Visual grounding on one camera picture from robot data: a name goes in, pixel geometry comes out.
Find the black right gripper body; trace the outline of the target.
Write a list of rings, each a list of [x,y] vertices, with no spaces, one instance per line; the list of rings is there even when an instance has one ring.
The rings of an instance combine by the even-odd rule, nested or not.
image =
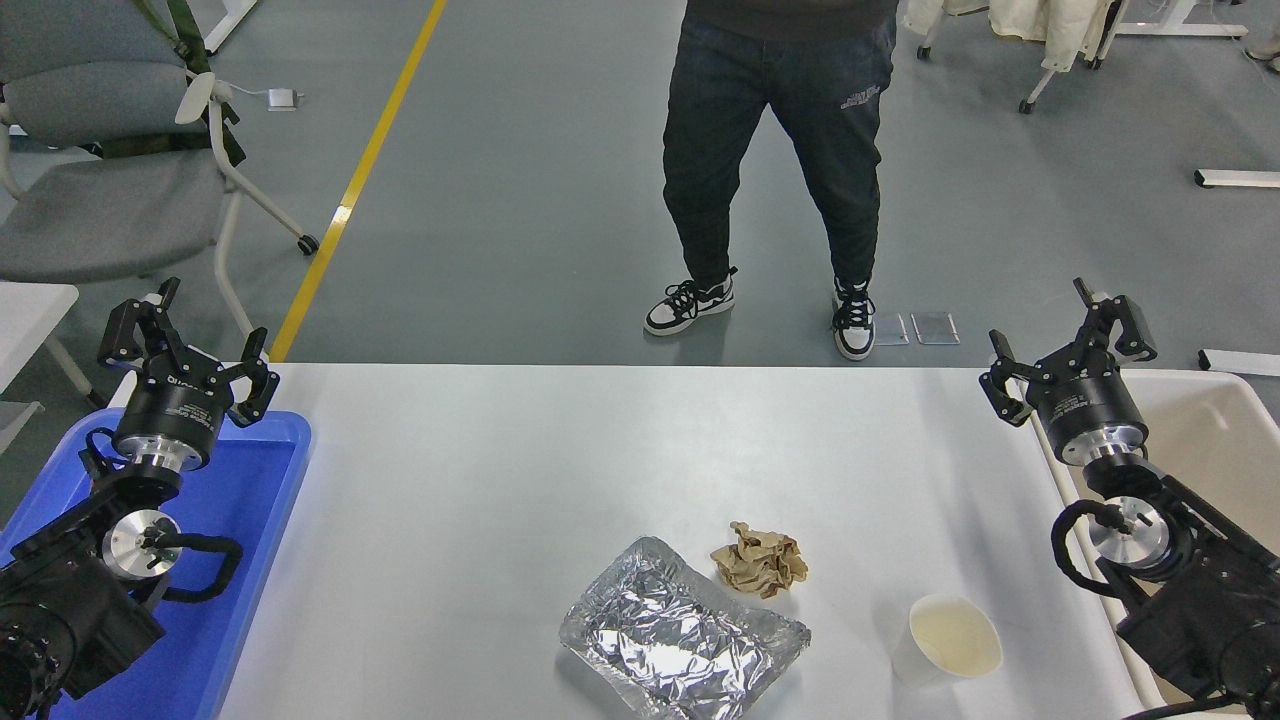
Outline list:
[[[1025,400],[1034,409],[1055,456],[1138,454],[1149,428],[1121,375],[1123,365],[1034,366]]]

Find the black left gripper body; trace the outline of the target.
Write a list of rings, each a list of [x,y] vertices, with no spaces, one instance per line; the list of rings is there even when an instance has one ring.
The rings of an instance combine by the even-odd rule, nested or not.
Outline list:
[[[206,386],[223,363],[188,348],[178,359],[156,354],[136,365],[136,387],[113,433],[113,448],[128,459],[169,452],[183,468],[206,466],[232,405],[227,383]]]

